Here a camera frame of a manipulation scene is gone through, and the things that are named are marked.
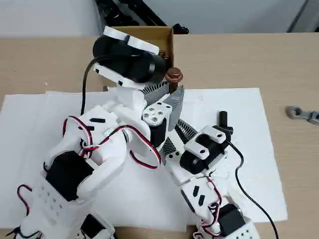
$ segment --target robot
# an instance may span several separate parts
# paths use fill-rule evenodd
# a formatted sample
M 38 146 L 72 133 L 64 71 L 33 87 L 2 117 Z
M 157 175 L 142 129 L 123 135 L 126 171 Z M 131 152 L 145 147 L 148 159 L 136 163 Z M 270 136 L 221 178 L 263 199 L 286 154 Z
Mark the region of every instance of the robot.
M 112 225 L 91 210 L 99 190 L 121 173 L 129 155 L 149 170 L 166 168 L 198 216 L 195 239 L 258 239 L 241 210 L 240 194 L 213 176 L 233 133 L 227 112 L 220 112 L 218 125 L 200 132 L 181 120 L 184 87 L 177 82 L 182 74 L 168 69 L 150 43 L 106 27 L 93 55 L 90 66 L 117 84 L 116 97 L 84 112 L 84 94 L 81 116 L 66 118 L 63 139 L 44 160 L 31 210 L 12 231 L 14 237 L 116 238 Z M 174 129 L 184 152 L 167 136 Z

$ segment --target paper sheet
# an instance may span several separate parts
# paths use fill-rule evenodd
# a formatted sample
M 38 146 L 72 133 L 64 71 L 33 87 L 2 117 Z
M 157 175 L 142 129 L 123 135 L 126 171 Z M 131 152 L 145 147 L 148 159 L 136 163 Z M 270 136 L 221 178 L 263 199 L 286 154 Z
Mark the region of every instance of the paper sheet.
M 88 93 L 86 109 L 105 102 L 108 97 L 110 93 Z M 68 115 L 78 115 L 80 102 L 81 96 L 77 93 L 6 96 L 0 114 L 0 134 L 9 135 L 0 139 L 3 152 L 0 184 L 5 195 L 0 199 L 0 227 L 14 227 L 21 222 L 25 208 L 17 199 L 16 186 L 22 182 L 33 185 L 43 158 L 61 139 L 63 119 Z M 229 125 L 234 127 L 232 142 L 246 159 L 239 173 L 244 188 L 275 221 L 287 219 L 259 90 L 186 90 L 181 117 L 200 130 L 206 124 L 216 124 L 220 110 L 228 111 Z M 237 187 L 234 168 L 239 163 L 239 157 L 231 149 L 228 151 L 225 167 L 216 173 L 223 177 L 229 175 L 233 186 Z M 152 172 L 130 160 L 127 160 L 123 173 L 100 193 L 94 209 L 117 226 L 173 231 L 185 230 L 186 214 L 189 212 L 178 188 L 163 168 Z M 247 209 L 255 222 L 267 221 L 249 202 Z

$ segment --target metal wrench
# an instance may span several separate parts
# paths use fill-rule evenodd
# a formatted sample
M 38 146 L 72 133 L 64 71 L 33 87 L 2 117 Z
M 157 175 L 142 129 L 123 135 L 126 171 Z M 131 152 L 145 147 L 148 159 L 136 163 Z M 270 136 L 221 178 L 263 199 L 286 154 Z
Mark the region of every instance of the metal wrench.
M 286 107 L 286 114 L 292 120 L 307 120 L 308 122 L 319 125 L 318 111 L 302 111 L 298 106 Z

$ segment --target wooden table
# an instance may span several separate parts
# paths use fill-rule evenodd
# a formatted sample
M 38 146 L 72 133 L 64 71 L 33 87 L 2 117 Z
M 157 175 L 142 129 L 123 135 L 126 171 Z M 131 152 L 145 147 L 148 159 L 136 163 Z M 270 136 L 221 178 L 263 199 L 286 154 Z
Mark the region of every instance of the wooden table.
M 79 92 L 94 37 L 0 39 L 0 102 L 5 94 Z M 177 35 L 175 65 L 187 88 L 259 87 L 288 207 L 282 239 L 318 237 L 319 126 L 290 120 L 285 106 L 319 110 L 319 34 Z M 88 90 L 105 80 L 89 75 Z M 257 224 L 264 239 L 270 224 Z M 119 228 L 119 238 L 185 239 L 184 233 Z

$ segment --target brown box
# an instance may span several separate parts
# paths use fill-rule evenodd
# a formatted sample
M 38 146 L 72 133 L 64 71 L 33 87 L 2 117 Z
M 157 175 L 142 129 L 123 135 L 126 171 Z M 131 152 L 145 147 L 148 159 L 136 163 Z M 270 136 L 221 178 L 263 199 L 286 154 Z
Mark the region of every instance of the brown box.
M 174 66 L 173 30 L 169 26 L 118 26 L 114 29 L 159 47 L 168 56 L 168 68 Z

